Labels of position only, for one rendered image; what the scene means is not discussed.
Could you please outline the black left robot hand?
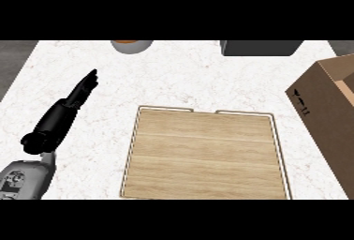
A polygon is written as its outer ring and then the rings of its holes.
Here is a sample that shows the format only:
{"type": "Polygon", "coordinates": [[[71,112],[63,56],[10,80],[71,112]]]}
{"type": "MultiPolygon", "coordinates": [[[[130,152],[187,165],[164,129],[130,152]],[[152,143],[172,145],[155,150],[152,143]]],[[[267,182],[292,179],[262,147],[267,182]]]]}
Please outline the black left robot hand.
{"type": "Polygon", "coordinates": [[[56,150],[74,124],[79,107],[99,85],[97,78],[97,71],[93,69],[78,82],[69,96],[62,98],[44,113],[32,132],[20,140],[28,154],[37,155],[56,150]]]}

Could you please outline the wooden tray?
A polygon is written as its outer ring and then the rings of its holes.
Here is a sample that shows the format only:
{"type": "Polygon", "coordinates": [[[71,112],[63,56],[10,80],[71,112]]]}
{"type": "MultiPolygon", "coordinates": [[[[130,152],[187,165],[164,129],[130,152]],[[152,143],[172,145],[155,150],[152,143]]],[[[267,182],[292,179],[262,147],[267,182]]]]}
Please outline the wooden tray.
{"type": "Polygon", "coordinates": [[[289,200],[274,116],[140,106],[121,196],[289,200]]]}

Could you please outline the brown cardboard box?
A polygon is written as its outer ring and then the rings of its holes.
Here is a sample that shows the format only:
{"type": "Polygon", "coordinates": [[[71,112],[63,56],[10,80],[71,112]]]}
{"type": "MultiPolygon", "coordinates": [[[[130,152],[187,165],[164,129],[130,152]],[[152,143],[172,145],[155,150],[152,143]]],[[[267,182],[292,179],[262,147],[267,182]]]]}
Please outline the brown cardboard box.
{"type": "Polygon", "coordinates": [[[354,200],[354,53],[318,60],[284,93],[354,200]]]}

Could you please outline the grey cup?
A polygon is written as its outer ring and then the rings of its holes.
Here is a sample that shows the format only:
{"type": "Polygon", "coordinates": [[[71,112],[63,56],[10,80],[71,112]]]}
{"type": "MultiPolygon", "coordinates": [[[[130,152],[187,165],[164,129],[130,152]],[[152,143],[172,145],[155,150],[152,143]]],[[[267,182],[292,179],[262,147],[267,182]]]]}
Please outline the grey cup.
{"type": "Polygon", "coordinates": [[[110,43],[119,53],[135,54],[149,48],[152,40],[112,40],[110,43]]]}

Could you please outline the dark grey appliance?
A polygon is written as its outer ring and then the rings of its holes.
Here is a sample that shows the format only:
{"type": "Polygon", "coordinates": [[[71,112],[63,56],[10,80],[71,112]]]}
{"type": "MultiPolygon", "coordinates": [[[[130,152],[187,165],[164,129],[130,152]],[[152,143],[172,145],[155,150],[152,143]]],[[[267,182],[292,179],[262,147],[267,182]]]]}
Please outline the dark grey appliance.
{"type": "Polygon", "coordinates": [[[221,40],[224,56],[290,56],[301,40],[221,40]]]}

